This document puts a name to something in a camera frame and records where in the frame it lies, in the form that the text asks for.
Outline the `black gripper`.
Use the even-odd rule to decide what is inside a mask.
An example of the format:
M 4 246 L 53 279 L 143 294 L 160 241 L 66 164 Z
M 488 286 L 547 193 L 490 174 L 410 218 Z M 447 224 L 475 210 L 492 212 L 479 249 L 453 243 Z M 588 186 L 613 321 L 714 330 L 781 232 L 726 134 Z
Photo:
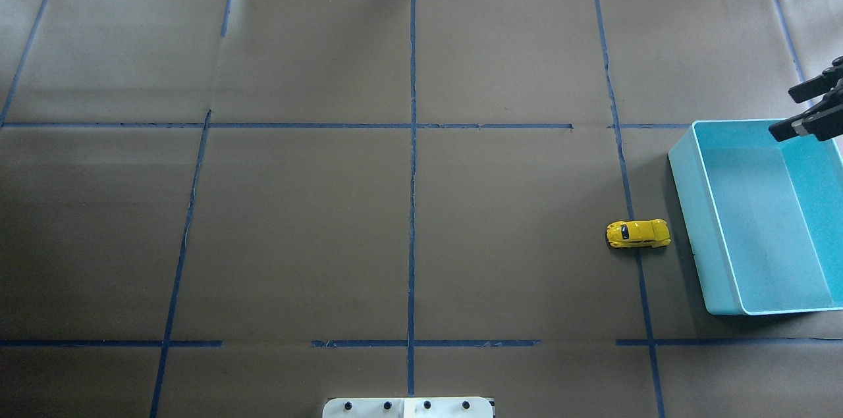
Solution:
M 807 102 L 823 96 L 824 102 L 816 104 L 803 114 L 777 121 L 768 127 L 777 142 L 795 137 L 814 136 L 824 142 L 842 135 L 842 56 L 832 61 L 824 73 L 788 90 L 794 103 Z

